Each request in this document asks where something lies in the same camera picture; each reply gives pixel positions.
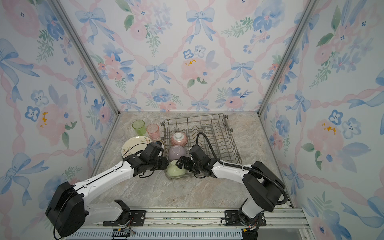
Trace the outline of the clear glass tumbler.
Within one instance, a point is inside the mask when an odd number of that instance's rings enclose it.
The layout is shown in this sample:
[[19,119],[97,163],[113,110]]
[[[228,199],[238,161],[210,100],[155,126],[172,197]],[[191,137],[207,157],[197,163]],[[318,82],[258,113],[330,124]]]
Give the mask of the clear glass tumbler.
[[112,136],[112,139],[117,140],[117,141],[125,140],[126,139],[125,130],[124,129],[115,129],[113,136]]

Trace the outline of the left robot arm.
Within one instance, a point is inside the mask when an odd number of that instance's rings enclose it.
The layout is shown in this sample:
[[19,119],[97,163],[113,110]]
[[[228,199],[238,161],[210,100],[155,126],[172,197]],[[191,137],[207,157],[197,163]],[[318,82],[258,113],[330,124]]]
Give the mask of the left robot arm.
[[64,182],[56,189],[46,210],[46,216],[54,227],[54,239],[68,237],[82,226],[112,222],[128,226],[134,220],[130,207],[122,200],[95,205],[92,201],[117,184],[142,177],[147,171],[164,170],[168,160],[163,155],[161,142],[151,142],[144,150],[122,159],[116,166],[82,182],[71,185]]

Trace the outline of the green ceramic bowl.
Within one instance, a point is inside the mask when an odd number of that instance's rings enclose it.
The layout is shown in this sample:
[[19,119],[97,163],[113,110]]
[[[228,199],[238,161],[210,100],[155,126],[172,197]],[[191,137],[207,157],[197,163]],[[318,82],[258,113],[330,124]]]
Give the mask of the green ceramic bowl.
[[177,160],[173,160],[169,163],[167,169],[166,169],[166,175],[168,178],[170,179],[174,179],[174,178],[179,178],[179,177],[182,177],[184,176],[186,173],[187,173],[187,170],[185,169],[180,169],[176,163],[178,161]]

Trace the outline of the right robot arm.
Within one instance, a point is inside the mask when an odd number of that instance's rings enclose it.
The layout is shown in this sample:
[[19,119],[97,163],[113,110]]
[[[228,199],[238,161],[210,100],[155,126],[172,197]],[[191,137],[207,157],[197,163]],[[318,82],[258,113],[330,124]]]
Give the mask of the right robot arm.
[[176,166],[195,175],[227,179],[245,186],[250,199],[246,199],[239,208],[240,222],[249,226],[262,212],[272,212],[278,205],[289,200],[284,183],[262,162],[252,165],[239,165],[209,157],[203,149],[194,145],[189,157],[180,157]]

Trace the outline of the pink patterned bowl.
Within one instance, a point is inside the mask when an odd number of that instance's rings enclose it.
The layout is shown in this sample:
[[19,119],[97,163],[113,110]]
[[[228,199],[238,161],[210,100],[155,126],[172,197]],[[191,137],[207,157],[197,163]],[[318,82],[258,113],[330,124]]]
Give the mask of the pink patterned bowl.
[[185,147],[188,143],[188,137],[183,132],[176,132],[171,136],[171,144],[172,146],[182,146]]

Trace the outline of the lilac ceramic bowl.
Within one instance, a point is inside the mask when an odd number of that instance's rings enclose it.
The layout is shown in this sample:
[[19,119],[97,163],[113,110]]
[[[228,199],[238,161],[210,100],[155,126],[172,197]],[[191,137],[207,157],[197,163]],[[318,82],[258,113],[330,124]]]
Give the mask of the lilac ceramic bowl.
[[181,157],[186,157],[187,153],[183,146],[172,146],[168,152],[169,161],[179,160]]

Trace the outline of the cream flamingo plate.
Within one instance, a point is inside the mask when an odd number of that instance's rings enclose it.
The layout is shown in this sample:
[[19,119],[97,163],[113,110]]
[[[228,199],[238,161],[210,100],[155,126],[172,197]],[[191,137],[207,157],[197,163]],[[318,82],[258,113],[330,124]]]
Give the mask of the cream flamingo plate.
[[128,155],[135,154],[138,151],[142,151],[152,140],[145,136],[136,136],[127,140],[121,149],[122,157],[125,158]]

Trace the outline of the green glass tumbler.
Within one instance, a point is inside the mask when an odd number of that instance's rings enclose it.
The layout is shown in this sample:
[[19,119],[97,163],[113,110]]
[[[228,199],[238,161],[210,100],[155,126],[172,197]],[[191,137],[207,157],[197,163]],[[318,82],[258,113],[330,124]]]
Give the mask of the green glass tumbler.
[[143,120],[136,120],[132,123],[132,127],[139,136],[144,136],[146,134],[146,125]]

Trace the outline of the pink glass tumbler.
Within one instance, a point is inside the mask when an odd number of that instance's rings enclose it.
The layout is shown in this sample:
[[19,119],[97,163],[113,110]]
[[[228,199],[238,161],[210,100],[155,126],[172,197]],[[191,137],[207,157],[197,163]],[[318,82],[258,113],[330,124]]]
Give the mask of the pink glass tumbler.
[[149,124],[146,128],[146,131],[151,140],[159,140],[161,138],[160,135],[160,127],[157,124]]

